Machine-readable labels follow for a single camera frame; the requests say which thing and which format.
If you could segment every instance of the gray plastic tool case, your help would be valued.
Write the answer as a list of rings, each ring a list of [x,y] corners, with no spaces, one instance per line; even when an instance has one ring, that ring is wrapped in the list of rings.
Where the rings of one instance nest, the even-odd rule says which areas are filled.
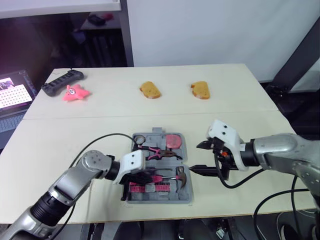
[[[145,138],[145,142],[142,146],[157,147],[162,150],[171,150],[175,152],[182,159],[178,159],[175,156],[162,157],[160,160],[151,159],[145,161],[145,167],[156,168],[159,170],[155,171],[156,175],[163,177],[177,175],[176,167],[183,166],[186,174],[186,184],[183,188],[181,187],[182,182],[180,180],[170,179],[164,182],[169,183],[170,192],[130,192],[127,195],[128,204],[188,204],[192,200],[192,184],[191,176],[188,166],[184,165],[183,162],[187,160],[187,148],[184,136],[177,132],[164,132],[161,127],[153,127],[152,132],[139,132],[133,134],[133,138],[137,135],[142,135]],[[168,149],[166,147],[166,135],[178,135],[181,137],[182,144],[178,149]],[[149,157],[154,155],[153,152],[143,150],[143,156]]]

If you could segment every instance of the laptop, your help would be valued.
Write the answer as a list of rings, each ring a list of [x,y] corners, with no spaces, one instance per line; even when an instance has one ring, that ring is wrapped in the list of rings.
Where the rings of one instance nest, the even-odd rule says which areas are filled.
[[[6,146],[36,95],[27,71],[0,75],[0,149]]]

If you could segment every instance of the computer monitor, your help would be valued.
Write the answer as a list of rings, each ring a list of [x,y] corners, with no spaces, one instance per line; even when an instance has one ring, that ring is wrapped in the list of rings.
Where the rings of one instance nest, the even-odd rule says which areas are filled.
[[[0,116],[28,109],[36,94],[25,70],[0,75]]]

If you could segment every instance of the white wall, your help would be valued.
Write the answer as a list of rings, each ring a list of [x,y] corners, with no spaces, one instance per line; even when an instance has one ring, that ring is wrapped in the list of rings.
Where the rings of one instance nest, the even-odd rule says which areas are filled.
[[[245,63],[272,80],[319,0],[127,0],[134,66]]]

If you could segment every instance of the hammer head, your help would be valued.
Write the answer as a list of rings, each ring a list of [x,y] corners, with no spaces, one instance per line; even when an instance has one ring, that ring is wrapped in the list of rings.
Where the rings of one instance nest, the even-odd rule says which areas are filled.
[[[185,174],[185,169],[183,166],[176,167],[176,173],[178,175],[178,179],[182,182],[181,188],[183,188],[187,183],[187,175]]]
[[[178,174],[178,179],[182,182],[181,188],[183,188],[187,183],[187,176],[184,172],[181,172]]]

